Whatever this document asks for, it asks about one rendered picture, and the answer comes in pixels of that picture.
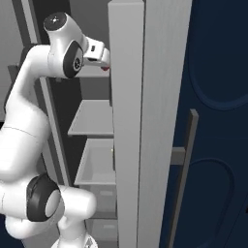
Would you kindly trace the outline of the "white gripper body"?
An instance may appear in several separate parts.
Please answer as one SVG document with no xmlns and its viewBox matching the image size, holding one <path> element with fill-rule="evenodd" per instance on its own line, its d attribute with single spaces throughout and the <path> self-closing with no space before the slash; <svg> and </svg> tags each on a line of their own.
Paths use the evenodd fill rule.
<svg viewBox="0 0 248 248">
<path fill-rule="evenodd" d="M 85 65 L 108 67 L 110 63 L 109 51 L 105 47 L 100 50 L 89 50 L 84 54 L 83 61 Z"/>
</svg>

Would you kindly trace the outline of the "white fridge shelf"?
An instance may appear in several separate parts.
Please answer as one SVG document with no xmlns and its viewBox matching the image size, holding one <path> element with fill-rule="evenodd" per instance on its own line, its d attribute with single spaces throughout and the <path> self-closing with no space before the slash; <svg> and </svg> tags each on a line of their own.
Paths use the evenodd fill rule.
<svg viewBox="0 0 248 248">
<path fill-rule="evenodd" d="M 109 100 L 82 100 L 68 135 L 112 137 L 112 107 Z"/>
<path fill-rule="evenodd" d="M 77 74 L 80 78 L 107 78 L 109 71 L 104 71 L 100 67 L 83 66 Z"/>
</svg>

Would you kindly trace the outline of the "open fridge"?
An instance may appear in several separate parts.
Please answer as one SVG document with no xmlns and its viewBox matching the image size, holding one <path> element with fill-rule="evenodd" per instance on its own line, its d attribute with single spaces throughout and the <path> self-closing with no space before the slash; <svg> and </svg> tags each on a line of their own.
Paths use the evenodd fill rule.
<svg viewBox="0 0 248 248">
<path fill-rule="evenodd" d="M 84 34 L 109 44 L 109 0 L 12 0 L 20 36 L 25 47 L 47 44 L 45 18 L 65 12 L 77 22 Z M 86 76 L 73 80 L 42 78 L 36 82 L 34 100 L 51 121 L 51 135 L 43 152 L 42 163 L 52 179 L 72 185 L 86 136 L 72 134 L 71 124 L 83 100 L 109 100 L 108 77 Z"/>
</svg>

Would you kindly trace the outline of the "grey fridge door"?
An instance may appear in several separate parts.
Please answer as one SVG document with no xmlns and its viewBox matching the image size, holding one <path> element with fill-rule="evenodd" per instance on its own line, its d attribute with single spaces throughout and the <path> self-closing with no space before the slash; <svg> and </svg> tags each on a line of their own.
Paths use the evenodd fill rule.
<svg viewBox="0 0 248 248">
<path fill-rule="evenodd" d="M 159 248 L 192 0 L 111 0 L 119 248 Z"/>
</svg>

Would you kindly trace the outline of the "clear fridge drawer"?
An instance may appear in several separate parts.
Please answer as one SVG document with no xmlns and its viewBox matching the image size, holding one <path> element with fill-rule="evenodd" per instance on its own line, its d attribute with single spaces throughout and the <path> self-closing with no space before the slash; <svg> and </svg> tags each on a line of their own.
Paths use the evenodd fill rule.
<svg viewBox="0 0 248 248">
<path fill-rule="evenodd" d="M 116 219 L 116 183 L 113 139 L 88 139 L 77 170 L 75 185 L 93 193 L 95 219 Z"/>
<path fill-rule="evenodd" d="M 99 248 L 118 248 L 116 220 L 90 219 L 86 221 L 86 227 L 96 240 Z"/>
</svg>

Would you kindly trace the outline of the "dark blue cabinet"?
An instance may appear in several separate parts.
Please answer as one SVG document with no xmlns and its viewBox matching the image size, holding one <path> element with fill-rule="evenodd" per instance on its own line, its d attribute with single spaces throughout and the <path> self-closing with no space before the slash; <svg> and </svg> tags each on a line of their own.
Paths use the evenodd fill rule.
<svg viewBox="0 0 248 248">
<path fill-rule="evenodd" d="M 173 248 L 248 248 L 248 0 L 193 0 L 173 143 L 199 114 Z"/>
</svg>

